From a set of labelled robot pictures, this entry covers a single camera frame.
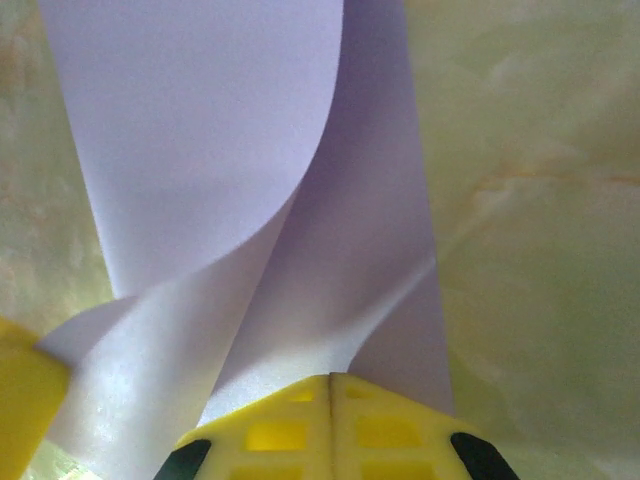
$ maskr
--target yellow plastic object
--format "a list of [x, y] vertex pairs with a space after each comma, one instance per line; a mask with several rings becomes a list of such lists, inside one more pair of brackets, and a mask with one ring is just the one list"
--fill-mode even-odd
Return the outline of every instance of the yellow plastic object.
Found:
[[38, 337], [0, 317], [0, 478], [20, 478], [69, 384], [69, 369], [34, 348]]
[[200, 439], [211, 448], [197, 480], [330, 480], [329, 377], [307, 378], [193, 430], [178, 448]]
[[348, 374], [331, 374], [335, 480], [468, 480], [450, 444], [465, 423]]
[[[474, 458], [468, 445], [456, 451], [460, 435], [478, 450]], [[193, 430], [155, 480], [517, 479], [476, 436], [455, 418], [352, 375], [322, 375]]]

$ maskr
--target black corner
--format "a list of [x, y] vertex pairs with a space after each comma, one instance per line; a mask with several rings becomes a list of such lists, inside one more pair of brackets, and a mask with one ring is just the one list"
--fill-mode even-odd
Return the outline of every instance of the black corner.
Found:
[[194, 480], [210, 448], [209, 440], [195, 440], [174, 450], [153, 480]]
[[472, 480], [519, 480], [496, 447], [486, 440], [459, 432], [451, 435], [450, 441]]

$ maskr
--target marbled background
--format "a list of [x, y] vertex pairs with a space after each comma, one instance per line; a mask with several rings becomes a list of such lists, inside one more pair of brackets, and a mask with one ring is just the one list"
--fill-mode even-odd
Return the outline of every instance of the marbled background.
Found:
[[[640, 478], [640, 4], [407, 11], [458, 410], [523, 480]], [[109, 298], [36, 1], [0, 0], [0, 312]]]

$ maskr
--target white paper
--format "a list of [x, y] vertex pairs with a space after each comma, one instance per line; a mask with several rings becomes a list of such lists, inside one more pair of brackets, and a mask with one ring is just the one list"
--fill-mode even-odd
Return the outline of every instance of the white paper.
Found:
[[151, 478], [330, 371], [451, 411], [401, 2], [40, 3], [121, 298], [41, 342], [76, 368], [51, 438]]

